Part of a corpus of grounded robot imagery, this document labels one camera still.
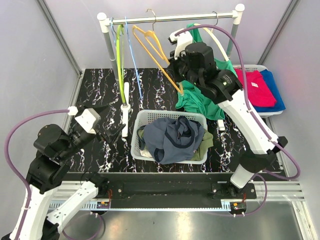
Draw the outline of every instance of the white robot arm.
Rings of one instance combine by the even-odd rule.
[[[179,35],[177,32],[180,30],[169,36],[171,44],[176,44],[175,51],[170,53],[168,66],[174,79],[177,82],[187,80],[196,84],[204,96],[232,118],[249,143],[250,149],[240,157],[240,164],[230,179],[237,189],[242,189],[254,174],[276,159],[279,149],[273,142],[284,147],[288,141],[268,128],[251,103],[249,110],[242,84],[230,70],[217,69],[211,47],[204,42],[192,43],[193,37],[188,31]]]
[[[58,240],[66,224],[86,202],[97,195],[107,195],[108,179],[94,172],[66,202],[47,214],[51,200],[70,169],[71,156],[95,138],[114,148],[112,144],[125,124],[114,133],[108,130],[103,134],[99,132],[99,113],[107,109],[108,105],[93,108],[80,102],[69,108],[69,115],[75,116],[76,120],[69,134],[56,124],[44,126],[39,131],[33,144],[37,148],[36,158],[31,162],[26,177],[31,196],[26,194],[24,206],[31,199],[29,208],[26,215],[25,209],[21,209],[14,230],[2,240]]]

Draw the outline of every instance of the laundry basket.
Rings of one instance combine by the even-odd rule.
[[[233,68],[234,69],[241,69],[241,65],[233,65]],[[263,70],[268,70],[267,67],[265,67],[263,65],[255,65],[255,64],[245,64],[244,68],[245,68],[246,72],[253,72],[255,70],[262,72]],[[283,110],[282,111],[273,111],[273,112],[258,112],[258,114],[262,118],[267,118],[272,115],[281,114],[282,112],[283,112]]]
[[[163,111],[163,110],[142,110],[140,111],[134,123],[133,135],[131,140],[131,155],[134,159],[155,161],[152,157],[141,156],[139,149],[139,140],[137,130],[143,126],[152,123],[158,118],[172,118],[178,119],[180,116],[185,116],[189,120],[199,122],[205,130],[208,129],[206,117],[200,113],[182,112],[182,111]],[[178,164],[203,164],[207,160],[208,150],[205,152],[201,161],[180,161]]]

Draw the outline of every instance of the red shirt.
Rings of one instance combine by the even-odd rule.
[[[244,78],[241,69],[235,69],[238,79],[244,85]],[[257,70],[246,71],[249,101],[256,107],[274,107],[277,100],[269,90],[263,76]]]

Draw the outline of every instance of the white cylinder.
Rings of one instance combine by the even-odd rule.
[[[241,164],[239,164],[231,176],[230,182],[237,188],[242,189],[250,181],[253,175],[254,173],[245,170]]]
[[[245,10],[245,5],[243,5],[242,3],[239,3],[235,6],[235,11],[237,12],[238,16],[233,20],[233,24],[235,25],[239,25],[241,22],[241,18],[242,18],[242,13]]]
[[[108,21],[107,21],[107,15],[104,12],[99,12],[96,18],[99,20],[101,31],[105,34],[109,31],[108,29]]]

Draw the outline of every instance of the black marble surface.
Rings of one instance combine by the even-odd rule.
[[[115,143],[116,151],[107,144],[94,140],[72,158],[70,172],[97,171],[101,173],[191,173],[191,172],[233,172],[238,166],[238,158],[244,153],[248,144],[231,118],[226,115],[225,131],[219,132],[216,121],[208,120],[208,131],[213,134],[213,147],[208,151],[207,160],[203,164],[167,164],[160,165],[154,161],[133,159],[130,154],[131,137],[137,113],[143,109],[176,111],[177,91],[157,68],[141,68],[138,70],[143,100],[140,100],[137,79],[134,69],[125,70],[125,81],[130,83],[129,103],[133,112],[129,116],[129,136],[121,136]],[[111,108],[107,115],[102,115],[99,129],[114,129],[121,124],[121,97],[112,69],[86,69],[78,94],[78,101],[89,105],[105,105]],[[279,172],[276,161],[268,168]]]

